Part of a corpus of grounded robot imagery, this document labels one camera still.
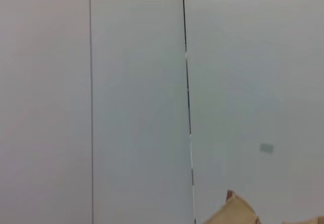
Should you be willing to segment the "khaki canvas food bag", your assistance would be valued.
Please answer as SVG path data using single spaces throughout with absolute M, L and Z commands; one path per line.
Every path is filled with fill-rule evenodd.
M 265 224 L 254 208 L 233 190 L 228 190 L 226 201 L 202 224 Z M 283 221 L 280 224 L 324 224 L 324 214 L 297 222 Z

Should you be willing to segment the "small grey wall plate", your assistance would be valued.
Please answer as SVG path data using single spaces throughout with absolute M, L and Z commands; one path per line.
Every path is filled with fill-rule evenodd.
M 272 154 L 273 150 L 274 150 L 274 145 L 272 144 L 265 144 L 265 143 L 260 144 L 260 152 Z

